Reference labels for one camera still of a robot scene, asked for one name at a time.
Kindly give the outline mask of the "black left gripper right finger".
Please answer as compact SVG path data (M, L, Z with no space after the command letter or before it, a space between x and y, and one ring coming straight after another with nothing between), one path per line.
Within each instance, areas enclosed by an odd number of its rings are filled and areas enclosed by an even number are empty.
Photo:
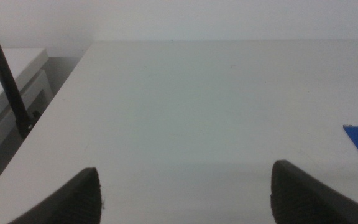
M358 223L358 203L287 160L273 164L270 207L276 223Z

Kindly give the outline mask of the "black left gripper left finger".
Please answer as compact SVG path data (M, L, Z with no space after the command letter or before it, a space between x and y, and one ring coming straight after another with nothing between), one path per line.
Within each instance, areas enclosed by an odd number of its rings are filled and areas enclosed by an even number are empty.
M101 210L98 171L94 167L88 167L12 223L100 223Z

